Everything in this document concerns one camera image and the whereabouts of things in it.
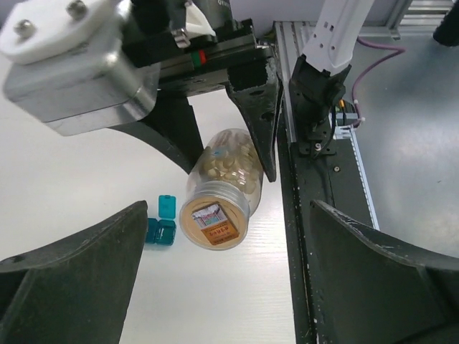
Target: glass jar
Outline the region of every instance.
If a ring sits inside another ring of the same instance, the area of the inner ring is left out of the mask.
[[[185,235],[207,249],[237,246],[260,203],[262,180],[250,134],[241,129],[216,134],[188,177],[180,211]]]

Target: screw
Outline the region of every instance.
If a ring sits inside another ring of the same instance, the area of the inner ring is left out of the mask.
[[[172,30],[171,33],[178,48],[185,49],[191,45],[188,38],[188,31],[186,29]]]
[[[74,20],[81,20],[87,13],[87,7],[81,0],[74,0],[65,9]]]
[[[35,33],[37,29],[30,20],[23,19],[14,27],[14,32],[16,32],[21,38],[27,39]]]

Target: printed label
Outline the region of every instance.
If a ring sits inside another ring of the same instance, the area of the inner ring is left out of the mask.
[[[191,216],[207,240],[214,246],[239,236],[239,232],[218,204],[195,211]]]
[[[229,9],[231,9],[230,3],[229,3],[228,1],[225,1],[225,0],[218,0],[218,4],[219,4],[220,6],[225,6],[225,7],[229,8]]]

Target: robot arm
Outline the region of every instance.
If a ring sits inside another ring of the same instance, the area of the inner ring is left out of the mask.
[[[327,0],[312,37],[296,62],[290,98],[297,135],[320,144],[315,134],[331,107],[343,97],[352,52],[372,0]]]
[[[374,0],[327,0],[303,55],[319,72],[334,76],[352,60],[357,36]]]
[[[323,121],[343,95],[372,2],[325,1],[290,83],[299,122]],[[185,171],[203,149],[186,97],[225,88],[268,179],[276,178],[275,54],[257,45],[251,21],[232,20],[226,1],[28,0],[6,21],[0,50],[14,63],[6,97],[53,130],[119,130]]]

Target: blue plastic cube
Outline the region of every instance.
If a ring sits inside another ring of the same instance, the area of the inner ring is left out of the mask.
[[[156,233],[155,242],[158,245],[171,246],[175,240],[177,226],[172,220],[159,220],[159,230]]]
[[[148,219],[148,231],[146,232],[145,242],[147,244],[154,244],[156,242],[156,235],[158,234],[159,223],[156,219]]]
[[[175,219],[176,198],[170,195],[161,195],[158,199],[158,215],[162,219]]]

